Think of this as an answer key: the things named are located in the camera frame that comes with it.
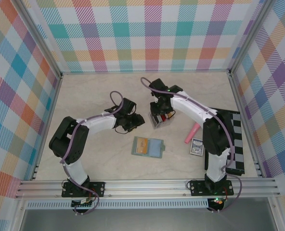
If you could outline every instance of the black and white checkered board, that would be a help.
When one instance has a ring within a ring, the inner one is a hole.
[[[243,156],[243,145],[242,145],[242,129],[241,129],[241,115],[240,112],[236,111],[229,111],[231,116],[231,122],[233,124],[233,129],[235,132],[235,139],[234,139],[234,159],[232,164],[226,168],[226,172],[228,174],[238,175],[241,176],[245,173],[244,169],[244,156]],[[227,157],[227,163],[230,161],[231,154]],[[207,170],[208,166],[208,153],[205,150],[205,170]]]

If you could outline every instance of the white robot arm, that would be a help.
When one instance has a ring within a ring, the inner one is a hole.
[[[234,130],[230,116],[225,111],[217,111],[200,104],[176,85],[168,88],[160,79],[150,83],[148,88],[156,97],[156,101],[150,103],[153,116],[167,114],[176,109],[188,115],[203,128],[203,144],[209,152],[205,184],[210,193],[216,192],[226,181],[223,167],[226,165],[230,147],[227,136],[213,115],[220,118],[233,140]]]
[[[79,123],[83,120],[84,119],[77,119],[76,121]],[[117,118],[113,115],[103,116],[88,120],[82,123],[81,126],[86,126],[89,129],[88,135],[93,135],[97,132],[114,128],[116,120]],[[65,163],[64,168],[68,176],[71,177],[79,185],[82,185],[88,178],[88,175],[84,171],[80,158],[69,165]]]
[[[87,188],[89,183],[89,177],[84,171],[80,159],[88,135],[118,126],[122,126],[127,132],[131,132],[133,129],[144,124],[144,119],[141,115],[136,114],[135,111],[132,113],[133,108],[135,107],[136,109],[136,103],[124,98],[123,106],[117,112],[116,108],[118,107],[120,106],[115,105],[112,108],[106,109],[101,115],[89,120],[73,119],[68,116],[63,119],[51,139],[49,148],[52,149],[55,156],[64,160],[62,163],[66,174],[78,185]],[[71,137],[77,125],[79,125],[78,129],[75,135]],[[71,139],[72,145],[68,155],[65,157]]]
[[[179,91],[178,94],[186,96],[187,99],[192,99],[186,92]],[[181,98],[180,96],[173,96],[170,99],[171,107],[173,109],[179,110],[190,118],[192,118],[196,123],[203,128],[204,122],[207,119],[211,119],[211,116],[206,111],[202,110],[198,106],[192,104],[188,100]],[[217,111],[215,109],[206,107],[209,109],[210,112],[216,114]],[[208,162],[208,170],[207,176],[213,182],[218,182],[225,177],[225,172],[221,171],[221,168],[226,165],[227,156],[229,155],[230,148],[226,148],[220,156],[210,153],[209,155],[209,162]]]

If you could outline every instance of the beige floor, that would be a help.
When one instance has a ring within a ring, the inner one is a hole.
[[[36,180],[64,180],[66,175],[60,159],[48,148],[49,140],[66,116],[85,118],[101,113],[112,105],[109,92],[120,91],[137,103],[137,113],[146,123],[129,134],[120,135],[113,129],[89,136],[82,163],[93,180],[133,179],[189,179],[203,178],[203,157],[189,155],[190,144],[184,139],[194,121],[177,112],[171,125],[154,130],[147,117],[154,99],[140,83],[140,77],[161,78],[167,86],[178,85],[190,96],[209,107],[236,110],[233,94],[225,73],[151,73],[151,74],[92,74],[64,76],[53,114],[51,127],[43,151]],[[166,150],[162,159],[131,155],[134,136],[164,140]],[[202,130],[196,134],[202,138]],[[245,135],[244,157],[246,173],[242,177],[256,177],[252,156]]]

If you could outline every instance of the pink marker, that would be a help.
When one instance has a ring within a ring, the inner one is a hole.
[[[190,131],[190,133],[188,134],[188,136],[185,139],[185,143],[189,143],[192,138],[194,137],[194,135],[196,134],[196,132],[198,131],[198,129],[200,128],[200,125],[198,123],[195,123],[192,130]]]

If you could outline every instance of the plaid wall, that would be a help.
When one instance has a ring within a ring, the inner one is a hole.
[[[10,0],[0,0],[0,231],[32,170],[56,83]]]
[[[246,29],[245,29],[245,31],[244,31],[240,41],[238,43],[238,46],[237,46],[237,48],[235,49],[235,51],[233,53],[233,57],[232,57],[232,59],[229,62],[228,69],[231,69],[231,67],[232,67],[232,65],[233,65],[233,63],[235,61],[235,58],[237,57],[241,47],[243,46],[244,42],[246,41],[248,33],[250,32],[251,28],[253,27],[254,22],[255,22],[257,16],[259,15],[260,10],[261,10],[261,8],[262,8],[262,6],[263,6],[265,1],[266,0],[259,0],[259,3],[257,5],[257,7],[256,7],[256,9],[255,9],[255,11],[254,11],[254,13],[252,15],[252,17],[250,18],[250,21],[249,21],[249,23],[248,23],[248,25],[247,25],[247,27],[246,27]]]
[[[235,73],[243,107],[268,177],[285,207],[285,1],[277,0]]]
[[[259,5],[259,0],[24,2],[60,68],[70,72],[225,70],[247,33],[251,7]]]

